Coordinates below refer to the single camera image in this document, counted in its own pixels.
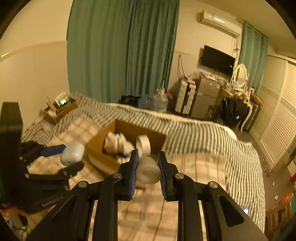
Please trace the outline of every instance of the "tape roll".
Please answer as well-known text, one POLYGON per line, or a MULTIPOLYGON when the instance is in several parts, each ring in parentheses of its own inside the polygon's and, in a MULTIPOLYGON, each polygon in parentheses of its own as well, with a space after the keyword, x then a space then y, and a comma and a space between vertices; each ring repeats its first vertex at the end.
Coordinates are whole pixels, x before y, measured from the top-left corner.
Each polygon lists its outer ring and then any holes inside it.
POLYGON ((139 158, 143 156, 149 156, 151 153, 150 141, 147 135, 141 135, 137 137, 136 147, 139 152, 139 158))

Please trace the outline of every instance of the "clear tape roll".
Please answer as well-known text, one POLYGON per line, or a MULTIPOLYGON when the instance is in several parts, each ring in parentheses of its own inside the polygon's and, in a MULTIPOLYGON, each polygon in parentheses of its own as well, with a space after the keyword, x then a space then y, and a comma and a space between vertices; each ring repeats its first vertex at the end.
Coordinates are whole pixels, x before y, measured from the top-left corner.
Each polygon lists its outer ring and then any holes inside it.
POLYGON ((136 140, 136 147, 139 152, 139 158, 149 156, 151 153, 150 141, 147 135, 140 135, 136 140))
POLYGON ((136 170, 137 181, 145 184, 157 183, 161 178, 161 172, 157 163, 149 156, 139 160, 136 170))

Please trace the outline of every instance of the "checkered bedsheet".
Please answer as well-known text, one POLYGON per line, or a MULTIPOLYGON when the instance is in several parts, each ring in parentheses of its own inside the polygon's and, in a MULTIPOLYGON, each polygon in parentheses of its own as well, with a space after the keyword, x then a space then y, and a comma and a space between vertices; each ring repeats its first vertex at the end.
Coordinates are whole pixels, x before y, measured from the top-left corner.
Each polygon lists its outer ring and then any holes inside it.
MULTIPOLYGON (((81 116, 66 131, 54 137, 49 146, 63 143, 67 145, 77 141, 85 144, 99 129, 100 126, 93 120, 81 116)), ((225 189, 225 159, 223 156, 208 153, 170 154, 167 155, 167 160, 174 163, 180 172, 190 176, 194 181, 201 183, 216 181, 225 189)), ((83 162, 84 168, 69 180, 70 188, 73 188, 81 180, 94 183, 105 178, 105 175, 90 163, 87 154, 85 154, 83 162)), ((63 167, 59 155, 48 158, 40 157, 29 167, 29 172, 54 174, 63 167)), ((30 215, 27 230, 32 230, 50 210, 51 208, 30 215)), ((119 202, 118 239, 124 241, 177 240, 177 217, 177 202, 164 201, 159 182, 155 185, 147 185, 146 189, 136 189, 131 202, 119 202)), ((203 222, 203 232, 204 237, 206 237, 204 227, 203 222)))

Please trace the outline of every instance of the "wooden chair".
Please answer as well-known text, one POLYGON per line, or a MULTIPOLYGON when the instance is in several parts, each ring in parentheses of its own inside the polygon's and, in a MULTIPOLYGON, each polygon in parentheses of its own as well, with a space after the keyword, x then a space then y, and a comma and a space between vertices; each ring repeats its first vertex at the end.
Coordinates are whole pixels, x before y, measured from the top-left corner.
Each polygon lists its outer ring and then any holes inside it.
POLYGON ((279 227, 285 225, 292 218, 295 212, 292 207, 294 205, 293 202, 295 202, 295 197, 282 202, 277 207, 266 212, 264 231, 266 236, 275 232, 279 227))

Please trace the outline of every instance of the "cardboard box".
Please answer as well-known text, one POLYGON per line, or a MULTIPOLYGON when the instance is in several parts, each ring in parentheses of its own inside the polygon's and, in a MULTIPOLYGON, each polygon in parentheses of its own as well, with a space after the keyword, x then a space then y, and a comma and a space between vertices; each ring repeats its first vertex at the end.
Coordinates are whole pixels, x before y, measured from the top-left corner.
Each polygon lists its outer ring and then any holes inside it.
POLYGON ((115 120, 102 128, 87 144, 86 150, 91 163, 104 173, 111 175, 118 171, 120 164, 115 155, 109 155, 104 149, 104 142, 108 132, 122 133, 125 138, 136 147, 139 135, 147 135, 150 141, 151 157, 156 160, 158 152, 165 149, 166 135, 121 120, 115 120))
POLYGON ((77 107, 77 102, 74 99, 71 99, 71 104, 68 105, 65 109, 63 109, 57 116, 52 117, 51 115, 48 114, 48 110, 50 110, 49 107, 47 107, 44 110, 45 117, 50 120, 53 124, 58 123, 66 114, 68 114, 71 110, 75 109, 77 107))

